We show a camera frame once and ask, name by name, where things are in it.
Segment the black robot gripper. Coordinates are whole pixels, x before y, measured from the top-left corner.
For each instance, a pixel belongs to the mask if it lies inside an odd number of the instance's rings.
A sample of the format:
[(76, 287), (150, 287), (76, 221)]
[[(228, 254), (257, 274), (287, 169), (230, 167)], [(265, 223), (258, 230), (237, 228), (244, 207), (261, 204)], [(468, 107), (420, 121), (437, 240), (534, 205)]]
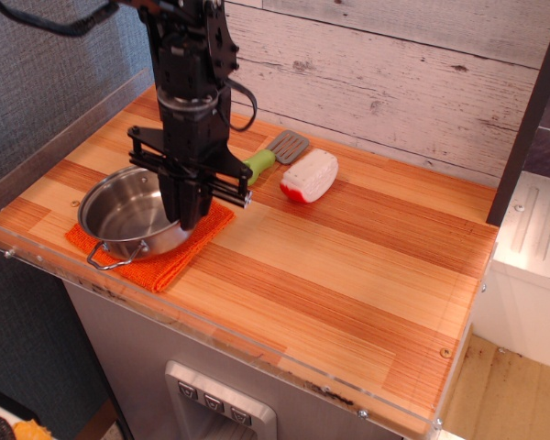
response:
[(193, 230), (212, 197), (245, 207), (250, 168), (229, 150), (230, 95), (185, 100), (158, 95), (161, 128), (132, 126), (130, 161), (157, 174), (165, 215)]

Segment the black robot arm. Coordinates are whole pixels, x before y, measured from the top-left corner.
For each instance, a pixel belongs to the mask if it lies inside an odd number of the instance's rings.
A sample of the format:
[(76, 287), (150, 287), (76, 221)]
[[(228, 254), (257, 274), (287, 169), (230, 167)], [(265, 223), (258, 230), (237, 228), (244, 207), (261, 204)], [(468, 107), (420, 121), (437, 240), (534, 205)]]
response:
[(160, 129), (133, 126), (130, 160), (153, 171), (165, 214), (184, 230), (208, 214), (213, 198), (244, 206), (250, 168), (228, 148), (230, 80), (238, 46), (221, 1), (132, 1), (148, 32)]

